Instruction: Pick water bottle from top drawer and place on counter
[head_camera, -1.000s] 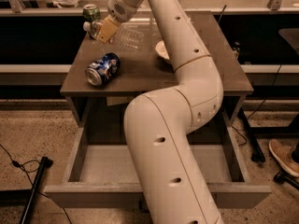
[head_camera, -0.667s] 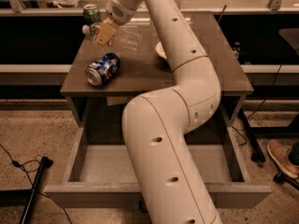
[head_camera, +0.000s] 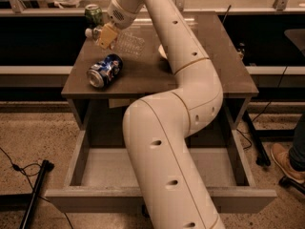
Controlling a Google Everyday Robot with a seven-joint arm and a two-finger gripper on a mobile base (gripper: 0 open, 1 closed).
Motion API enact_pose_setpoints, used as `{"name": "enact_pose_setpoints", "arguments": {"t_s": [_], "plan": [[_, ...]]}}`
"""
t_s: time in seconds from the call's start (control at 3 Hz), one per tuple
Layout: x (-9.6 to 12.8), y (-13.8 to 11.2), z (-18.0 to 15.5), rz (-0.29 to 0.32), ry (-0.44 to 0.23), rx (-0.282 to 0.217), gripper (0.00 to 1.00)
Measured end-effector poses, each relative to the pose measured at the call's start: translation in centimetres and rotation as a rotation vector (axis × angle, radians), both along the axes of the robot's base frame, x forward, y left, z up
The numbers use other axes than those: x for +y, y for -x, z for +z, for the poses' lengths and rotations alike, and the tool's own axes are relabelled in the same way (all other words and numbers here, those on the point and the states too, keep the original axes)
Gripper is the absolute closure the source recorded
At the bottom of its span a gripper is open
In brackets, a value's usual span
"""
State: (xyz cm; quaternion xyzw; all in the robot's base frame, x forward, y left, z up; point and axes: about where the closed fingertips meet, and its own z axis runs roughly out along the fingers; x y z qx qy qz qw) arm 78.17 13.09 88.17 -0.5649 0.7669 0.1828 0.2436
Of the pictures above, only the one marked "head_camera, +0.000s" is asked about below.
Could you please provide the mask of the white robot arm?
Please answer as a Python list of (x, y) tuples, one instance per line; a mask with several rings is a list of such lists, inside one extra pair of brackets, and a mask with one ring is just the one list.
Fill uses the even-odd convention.
[(219, 113), (223, 90), (208, 54), (172, 0), (112, 0), (111, 26), (146, 9), (177, 87), (134, 101), (123, 136), (154, 229), (225, 229), (186, 145)]

